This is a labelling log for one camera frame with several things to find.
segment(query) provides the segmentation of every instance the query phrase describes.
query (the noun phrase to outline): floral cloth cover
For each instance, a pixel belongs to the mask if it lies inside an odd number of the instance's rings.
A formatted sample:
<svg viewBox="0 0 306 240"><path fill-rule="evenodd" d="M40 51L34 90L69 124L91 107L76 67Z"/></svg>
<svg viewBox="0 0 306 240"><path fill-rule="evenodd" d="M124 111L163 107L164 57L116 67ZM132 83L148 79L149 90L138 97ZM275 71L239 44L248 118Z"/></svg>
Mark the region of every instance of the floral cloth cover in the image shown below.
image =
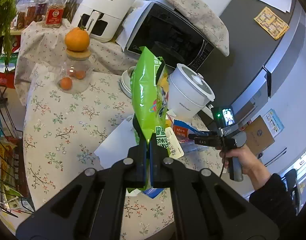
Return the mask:
<svg viewBox="0 0 306 240"><path fill-rule="evenodd" d="M229 55L228 30L222 20L202 0L166 0L203 32L226 57Z"/></svg>
<svg viewBox="0 0 306 240"><path fill-rule="evenodd" d="M14 86L23 106L27 101L31 85L30 76L35 64L45 61L56 65L66 60L64 38L72 28L69 21L63 19L60 28L43 28L41 22L32 22L22 32ZM89 50L92 52L89 60L94 71L121 75L137 62L126 56L116 43L101 43L91 39Z"/></svg>
<svg viewBox="0 0 306 240"><path fill-rule="evenodd" d="M30 78L23 149L28 185L38 209L86 168L101 169L94 150L133 114L133 108L117 75L93 72L88 89L75 95L58 90L54 73L45 65L36 64ZM198 116L193 124L206 128ZM180 161L191 169L208 167L219 175L218 152L209 148ZM173 221L168 188L154 199L143 193L126 197L121 239L145 239Z"/></svg>

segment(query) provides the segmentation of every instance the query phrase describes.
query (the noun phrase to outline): wooden shelf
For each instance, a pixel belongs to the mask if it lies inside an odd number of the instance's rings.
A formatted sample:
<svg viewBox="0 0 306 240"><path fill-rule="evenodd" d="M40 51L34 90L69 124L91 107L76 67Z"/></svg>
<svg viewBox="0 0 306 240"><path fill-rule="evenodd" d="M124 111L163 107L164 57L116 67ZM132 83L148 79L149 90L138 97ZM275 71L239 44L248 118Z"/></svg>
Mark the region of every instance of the wooden shelf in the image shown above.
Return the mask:
<svg viewBox="0 0 306 240"><path fill-rule="evenodd" d="M10 30L10 35L11 36L15 36L15 35L21 35L22 31L24 29L20 29L20 30Z"/></svg>

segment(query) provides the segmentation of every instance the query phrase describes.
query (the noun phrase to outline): wooden lid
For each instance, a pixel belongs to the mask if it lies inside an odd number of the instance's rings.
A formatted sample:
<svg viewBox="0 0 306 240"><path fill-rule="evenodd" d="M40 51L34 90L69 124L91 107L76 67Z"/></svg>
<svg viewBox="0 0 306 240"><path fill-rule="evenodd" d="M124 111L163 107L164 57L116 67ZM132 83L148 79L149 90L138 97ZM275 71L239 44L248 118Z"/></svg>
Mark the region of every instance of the wooden lid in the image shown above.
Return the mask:
<svg viewBox="0 0 306 240"><path fill-rule="evenodd" d="M71 51L66 49L66 55L72 60L85 60L90 57L91 52L88 49L84 51Z"/></svg>

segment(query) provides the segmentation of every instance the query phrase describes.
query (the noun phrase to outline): camera screen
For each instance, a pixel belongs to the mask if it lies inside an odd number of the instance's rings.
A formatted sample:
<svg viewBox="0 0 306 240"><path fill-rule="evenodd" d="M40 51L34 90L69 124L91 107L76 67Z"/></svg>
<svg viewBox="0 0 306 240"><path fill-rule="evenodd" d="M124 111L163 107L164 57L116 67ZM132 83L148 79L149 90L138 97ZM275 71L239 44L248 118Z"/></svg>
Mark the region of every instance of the camera screen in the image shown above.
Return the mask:
<svg viewBox="0 0 306 240"><path fill-rule="evenodd" d="M235 123L234 117L233 117L233 112L232 112L231 108L223 109L222 113L223 113L223 117L224 117L226 126L229 126L229 125Z"/></svg>

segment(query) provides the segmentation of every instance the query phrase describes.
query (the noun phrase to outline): black sleeve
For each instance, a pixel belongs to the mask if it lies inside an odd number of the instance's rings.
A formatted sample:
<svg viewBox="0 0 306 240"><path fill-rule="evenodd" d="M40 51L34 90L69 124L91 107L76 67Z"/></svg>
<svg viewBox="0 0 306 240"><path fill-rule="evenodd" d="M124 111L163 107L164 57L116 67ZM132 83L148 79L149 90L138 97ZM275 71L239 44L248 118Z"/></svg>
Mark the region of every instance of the black sleeve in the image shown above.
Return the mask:
<svg viewBox="0 0 306 240"><path fill-rule="evenodd" d="M278 174L273 174L263 187L253 192L249 201L273 220L280 230L296 217L292 199Z"/></svg>

